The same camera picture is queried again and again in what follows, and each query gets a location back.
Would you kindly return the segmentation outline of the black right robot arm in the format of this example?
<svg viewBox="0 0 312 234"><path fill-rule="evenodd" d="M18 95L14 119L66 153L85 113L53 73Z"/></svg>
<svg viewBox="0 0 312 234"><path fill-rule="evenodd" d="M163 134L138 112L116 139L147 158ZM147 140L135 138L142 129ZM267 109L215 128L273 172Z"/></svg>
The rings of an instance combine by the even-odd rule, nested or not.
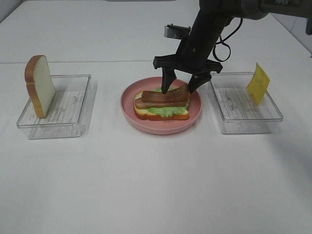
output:
<svg viewBox="0 0 312 234"><path fill-rule="evenodd" d="M268 13L306 18L306 33L312 33L312 2L310 0L201 0L199 13L192 27L173 24L165 26L164 36L180 40L175 54L155 57L154 68L162 69L161 90L167 93L176 79L175 70L192 75L188 83L193 93L211 80L211 72L220 73L222 65L208 56L223 40L220 35L233 18L259 20Z"/></svg>

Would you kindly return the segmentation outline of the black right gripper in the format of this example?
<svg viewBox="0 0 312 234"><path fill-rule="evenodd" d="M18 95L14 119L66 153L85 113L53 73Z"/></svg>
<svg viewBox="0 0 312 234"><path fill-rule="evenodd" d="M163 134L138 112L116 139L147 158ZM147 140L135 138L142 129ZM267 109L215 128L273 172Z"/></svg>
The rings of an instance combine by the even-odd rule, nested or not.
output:
<svg viewBox="0 0 312 234"><path fill-rule="evenodd" d="M153 60L154 68L162 68L161 91L163 94L168 92L170 85L176 79L174 70L193 74L188 83L190 94L211 80L212 76L210 74L201 73L211 71L221 72L222 65L220 62L204 58L201 51L198 53L193 51L193 49L188 49L187 41L182 40L175 54L155 56Z"/></svg>

